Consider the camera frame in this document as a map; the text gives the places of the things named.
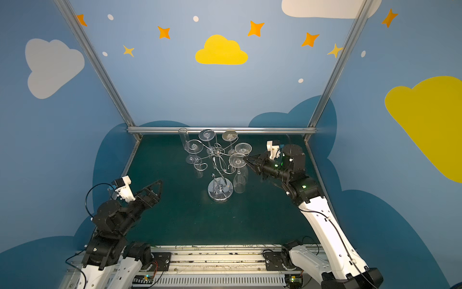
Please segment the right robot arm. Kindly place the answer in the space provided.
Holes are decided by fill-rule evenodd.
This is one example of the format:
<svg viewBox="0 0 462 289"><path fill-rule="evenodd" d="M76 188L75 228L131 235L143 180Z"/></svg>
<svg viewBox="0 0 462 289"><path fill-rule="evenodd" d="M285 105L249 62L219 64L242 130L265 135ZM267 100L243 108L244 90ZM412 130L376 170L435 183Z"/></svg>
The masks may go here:
<svg viewBox="0 0 462 289"><path fill-rule="evenodd" d="M377 289L383 283L379 269L369 267L353 248L333 217L325 194L306 173L306 156L296 144L269 141L261 155L246 156L246 164L263 179L280 181L283 191L304 215L326 254L311 253L300 242L283 246L286 267L300 268L323 289Z"/></svg>

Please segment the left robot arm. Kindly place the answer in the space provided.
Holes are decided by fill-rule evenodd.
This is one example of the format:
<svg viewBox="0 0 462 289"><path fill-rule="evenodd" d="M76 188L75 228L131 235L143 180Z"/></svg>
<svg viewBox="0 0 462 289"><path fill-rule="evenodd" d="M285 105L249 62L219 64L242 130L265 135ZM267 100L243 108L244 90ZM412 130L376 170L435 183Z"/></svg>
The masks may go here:
<svg viewBox="0 0 462 289"><path fill-rule="evenodd" d="M160 202L163 181L157 180L137 193L130 185L128 176L113 181L109 184L109 200L91 214L96 228L81 251L82 266L75 267L78 289L129 289L141 271L147 272L144 279L156 285L168 271L169 256L157 260L150 244L129 243L126 238L142 214Z"/></svg>

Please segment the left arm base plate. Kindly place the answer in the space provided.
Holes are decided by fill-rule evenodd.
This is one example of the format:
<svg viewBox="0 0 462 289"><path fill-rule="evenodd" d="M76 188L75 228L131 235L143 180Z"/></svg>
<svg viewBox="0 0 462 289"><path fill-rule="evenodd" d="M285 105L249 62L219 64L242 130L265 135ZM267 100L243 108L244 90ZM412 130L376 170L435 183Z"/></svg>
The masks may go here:
<svg viewBox="0 0 462 289"><path fill-rule="evenodd" d="M171 252L153 252L150 263L142 267L143 272L165 272L169 270L171 263Z"/></svg>

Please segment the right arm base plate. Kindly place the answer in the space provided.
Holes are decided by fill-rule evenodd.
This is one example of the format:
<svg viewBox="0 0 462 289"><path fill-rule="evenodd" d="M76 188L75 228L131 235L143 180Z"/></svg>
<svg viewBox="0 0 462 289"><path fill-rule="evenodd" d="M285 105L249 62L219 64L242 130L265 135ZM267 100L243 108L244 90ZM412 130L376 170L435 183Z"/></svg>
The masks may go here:
<svg viewBox="0 0 462 289"><path fill-rule="evenodd" d="M283 256L282 252L275 252L271 249L262 251L262 256L265 261L267 271L289 271L294 269L288 260Z"/></svg>

